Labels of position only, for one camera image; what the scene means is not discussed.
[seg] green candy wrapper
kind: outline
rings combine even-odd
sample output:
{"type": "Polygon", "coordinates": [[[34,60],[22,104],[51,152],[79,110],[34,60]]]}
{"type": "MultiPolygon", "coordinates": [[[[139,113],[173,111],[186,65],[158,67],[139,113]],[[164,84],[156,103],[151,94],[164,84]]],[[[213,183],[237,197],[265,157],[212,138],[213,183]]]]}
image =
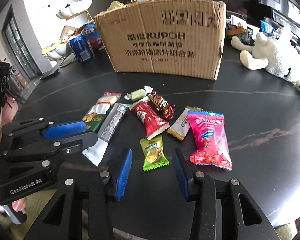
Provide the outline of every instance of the green candy wrapper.
{"type": "Polygon", "coordinates": [[[103,121],[106,119],[110,111],[106,114],[89,114],[87,113],[82,120],[86,123],[87,129],[98,132],[103,121]]]}
{"type": "Polygon", "coordinates": [[[145,156],[143,170],[149,171],[165,165],[169,165],[168,159],[163,155],[162,135],[151,140],[147,138],[140,140],[140,145],[145,156]]]}
{"type": "Polygon", "coordinates": [[[124,98],[126,100],[132,100],[133,102],[136,102],[136,101],[144,98],[147,94],[151,93],[152,90],[153,90],[152,87],[144,86],[144,88],[133,91],[130,94],[127,93],[127,95],[124,98]]]}

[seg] pink snack bag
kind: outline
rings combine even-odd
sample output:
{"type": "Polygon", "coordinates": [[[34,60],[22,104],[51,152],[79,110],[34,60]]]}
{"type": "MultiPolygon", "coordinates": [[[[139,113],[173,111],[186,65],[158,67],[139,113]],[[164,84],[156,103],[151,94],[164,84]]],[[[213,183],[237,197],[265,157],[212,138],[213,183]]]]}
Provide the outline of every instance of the pink snack bag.
{"type": "Polygon", "coordinates": [[[232,170],[223,114],[208,111],[188,111],[197,151],[190,155],[194,164],[215,165],[232,170]]]}

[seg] black table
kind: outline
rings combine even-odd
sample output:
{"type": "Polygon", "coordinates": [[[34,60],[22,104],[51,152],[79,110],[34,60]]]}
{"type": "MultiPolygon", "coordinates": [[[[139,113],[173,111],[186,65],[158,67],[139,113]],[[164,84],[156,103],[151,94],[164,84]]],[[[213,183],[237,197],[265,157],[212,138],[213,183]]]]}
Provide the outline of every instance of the black table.
{"type": "MultiPolygon", "coordinates": [[[[104,91],[124,95],[144,85],[176,104],[176,117],[186,105],[224,113],[233,170],[212,166],[198,169],[214,179],[239,179],[273,226],[300,217],[300,93],[264,70],[244,68],[239,52],[229,41],[215,82],[175,75],[116,73],[106,53],[101,53],[84,65],[72,63],[60,69],[58,76],[41,82],[16,119],[80,120],[104,91]]],[[[143,124],[127,112],[101,163],[107,165],[111,152],[124,146],[133,152],[125,195],[119,203],[110,204],[113,226],[147,239],[188,239],[194,203],[185,202],[180,195],[172,164],[142,170],[144,156],[139,140],[144,137],[143,124]]],[[[192,132],[182,142],[163,133],[164,154],[170,161],[175,147],[189,156],[195,150],[192,132]]],[[[69,162],[92,166],[83,155],[69,162]]]]}

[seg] white stuffed toy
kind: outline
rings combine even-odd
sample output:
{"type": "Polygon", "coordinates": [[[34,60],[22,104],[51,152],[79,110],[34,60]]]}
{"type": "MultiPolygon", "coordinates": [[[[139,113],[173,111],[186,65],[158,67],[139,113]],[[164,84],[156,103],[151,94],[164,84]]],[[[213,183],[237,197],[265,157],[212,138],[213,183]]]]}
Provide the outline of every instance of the white stuffed toy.
{"type": "Polygon", "coordinates": [[[291,29],[284,26],[280,38],[257,34],[254,46],[244,45],[234,36],[231,45],[241,50],[242,64],[251,70],[265,68],[270,74],[291,82],[300,90],[300,55],[291,45],[291,29]]]}

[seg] barcode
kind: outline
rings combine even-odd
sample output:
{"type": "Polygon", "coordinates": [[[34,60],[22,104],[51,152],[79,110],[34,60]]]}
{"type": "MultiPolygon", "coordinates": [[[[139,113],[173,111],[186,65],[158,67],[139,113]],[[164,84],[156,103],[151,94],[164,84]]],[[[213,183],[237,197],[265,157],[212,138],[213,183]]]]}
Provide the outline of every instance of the barcode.
{"type": "Polygon", "coordinates": [[[87,50],[84,50],[83,52],[81,52],[80,56],[82,58],[82,61],[86,61],[87,59],[90,58],[90,54],[87,50]]]}
{"type": "Polygon", "coordinates": [[[128,107],[126,105],[119,105],[117,110],[124,114],[126,112],[127,108],[128,107]]]}

